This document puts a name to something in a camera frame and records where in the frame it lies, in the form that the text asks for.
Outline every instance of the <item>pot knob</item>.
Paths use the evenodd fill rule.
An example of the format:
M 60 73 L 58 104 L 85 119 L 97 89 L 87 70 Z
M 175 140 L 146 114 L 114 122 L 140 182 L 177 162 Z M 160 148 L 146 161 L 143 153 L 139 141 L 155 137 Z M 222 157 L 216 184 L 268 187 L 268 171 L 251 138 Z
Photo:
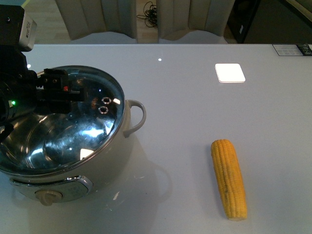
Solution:
M 35 192 L 35 195 L 44 206 L 51 206 L 52 203 L 59 202 L 63 197 L 61 193 L 52 190 L 39 190 Z

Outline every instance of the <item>floor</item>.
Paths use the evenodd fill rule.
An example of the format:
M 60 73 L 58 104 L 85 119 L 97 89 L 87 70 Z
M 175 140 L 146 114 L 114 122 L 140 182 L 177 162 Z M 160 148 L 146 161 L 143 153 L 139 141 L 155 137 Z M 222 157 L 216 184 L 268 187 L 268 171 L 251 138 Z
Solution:
M 143 15 L 146 2 L 148 0 L 136 0 L 138 15 Z M 37 23 L 35 44 L 67 44 L 70 42 L 55 0 L 30 0 L 24 9 Z M 228 27 L 225 29 L 224 37 L 228 43 L 236 43 Z M 137 41 L 138 43 L 157 43 L 157 29 L 149 28 L 143 19 L 137 19 Z

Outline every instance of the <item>white pot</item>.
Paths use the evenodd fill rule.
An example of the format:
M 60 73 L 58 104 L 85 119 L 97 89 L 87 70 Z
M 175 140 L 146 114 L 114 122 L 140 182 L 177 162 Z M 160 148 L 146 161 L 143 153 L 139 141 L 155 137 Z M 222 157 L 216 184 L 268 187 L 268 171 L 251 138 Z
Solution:
M 89 72 L 93 71 L 93 68 L 89 67 L 79 68 L 86 69 Z M 101 75 L 104 73 L 97 69 L 94 69 L 94 71 L 100 72 Z M 110 79 L 108 86 L 111 85 L 111 82 L 119 86 L 117 81 L 110 75 L 107 73 L 104 75 Z M 90 129 L 90 127 L 84 128 L 84 124 L 97 126 L 97 124 L 106 123 L 104 118 L 106 113 L 103 113 L 105 109 L 98 107 L 98 104 L 95 108 L 92 106 L 90 113 L 97 113 L 97 116 L 90 117 L 90 123 L 86 114 L 83 114 L 83 116 L 87 116 L 87 118 L 81 122 L 75 121 L 75 119 L 69 120 L 69 116 L 59 115 L 32 115 L 16 121 L 15 131 L 3 142 L 0 149 L 2 161 L 7 161 L 7 163 L 1 165 L 0 170 L 9 176 L 11 184 L 22 194 L 39 200 L 43 205 L 74 200 L 109 184 L 122 171 L 128 161 L 133 147 L 131 134 L 142 127 L 146 119 L 144 106 L 135 100 L 125 100 L 121 88 L 120 92 L 120 97 L 115 101 L 118 107 L 113 106 L 112 109 L 116 111 L 115 109 L 122 108 L 122 105 L 124 108 L 116 111 L 118 117 L 112 121 L 114 121 L 114 124 L 117 124 L 116 126 L 110 126 L 110 129 L 113 130 L 111 132 L 107 130 L 108 133 L 103 138 L 98 135 L 90 137 L 91 133 L 89 133 L 89 130 L 85 130 Z M 141 121 L 134 127 L 131 127 L 131 107 L 133 106 L 139 107 L 143 115 Z M 58 127 L 55 124 L 56 122 L 63 125 L 67 124 L 68 126 Z M 83 129 L 83 132 L 88 132 L 89 135 L 86 137 L 81 135 L 81 129 Z M 36 135 L 42 135 L 43 137 L 32 140 L 31 137 Z M 50 142 L 43 138 L 53 138 L 54 140 Z M 36 152 L 36 150 L 31 148 L 32 145 L 38 142 L 43 146 L 38 148 Z M 26 152 L 20 156 L 19 150 Z M 23 162 L 23 164 L 20 163 L 16 166 L 14 165 L 14 160 Z

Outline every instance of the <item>black cable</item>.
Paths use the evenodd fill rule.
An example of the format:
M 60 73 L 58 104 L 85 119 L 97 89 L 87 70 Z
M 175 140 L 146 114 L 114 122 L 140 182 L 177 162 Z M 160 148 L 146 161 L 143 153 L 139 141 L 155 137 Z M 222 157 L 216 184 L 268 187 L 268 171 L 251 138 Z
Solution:
M 145 10 L 147 4 L 151 4 L 148 10 Z M 157 6 L 148 1 L 143 8 L 144 15 L 137 15 L 139 19 L 145 20 L 145 25 L 149 28 L 157 28 Z

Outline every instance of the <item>chair back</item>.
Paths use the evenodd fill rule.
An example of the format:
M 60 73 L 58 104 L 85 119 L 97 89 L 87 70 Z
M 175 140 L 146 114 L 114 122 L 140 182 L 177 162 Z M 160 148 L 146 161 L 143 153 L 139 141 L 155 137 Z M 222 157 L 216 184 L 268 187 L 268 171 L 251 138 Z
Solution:
M 136 0 L 55 0 L 71 40 L 117 32 L 137 38 Z
M 223 36 L 235 0 L 157 0 L 158 35 L 179 39 L 190 30 Z

